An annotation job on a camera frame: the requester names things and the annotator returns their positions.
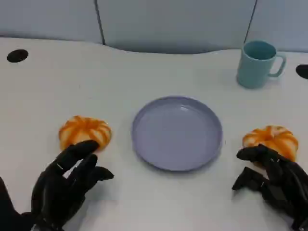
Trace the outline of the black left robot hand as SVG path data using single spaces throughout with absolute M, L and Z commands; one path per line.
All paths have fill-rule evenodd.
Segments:
M 99 181 L 114 178 L 97 165 L 99 144 L 82 141 L 65 148 L 40 174 L 31 197 L 31 213 L 43 230 L 61 231 L 80 210 L 86 193 Z

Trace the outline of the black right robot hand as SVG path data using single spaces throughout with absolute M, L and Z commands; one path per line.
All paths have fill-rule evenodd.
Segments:
M 249 188 L 262 194 L 266 203 L 293 219 L 295 231 L 308 229 L 308 175 L 301 166 L 277 151 L 262 144 L 245 147 L 238 151 L 237 158 L 260 164 L 267 178 L 245 167 L 236 179 L 234 191 Z

